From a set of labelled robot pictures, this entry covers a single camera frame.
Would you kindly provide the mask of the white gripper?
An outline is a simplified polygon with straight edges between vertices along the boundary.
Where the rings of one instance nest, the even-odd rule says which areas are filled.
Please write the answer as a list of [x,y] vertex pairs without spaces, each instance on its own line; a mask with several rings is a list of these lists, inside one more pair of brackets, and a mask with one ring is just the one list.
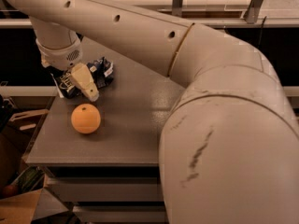
[[72,67],[69,76],[71,82],[91,102],[95,102],[99,98],[99,91],[88,66],[85,63],[79,63],[82,59],[82,46],[78,38],[71,45],[58,49],[46,48],[39,41],[36,41],[36,43],[41,54],[41,63],[44,67],[52,66],[61,71]]

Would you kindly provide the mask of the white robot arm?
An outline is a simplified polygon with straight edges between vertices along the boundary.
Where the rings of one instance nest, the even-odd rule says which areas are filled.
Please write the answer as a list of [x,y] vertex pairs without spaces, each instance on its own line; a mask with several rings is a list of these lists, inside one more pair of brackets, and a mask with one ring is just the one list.
[[111,0],[7,0],[181,85],[161,134],[170,224],[299,224],[299,127],[271,63],[200,23]]

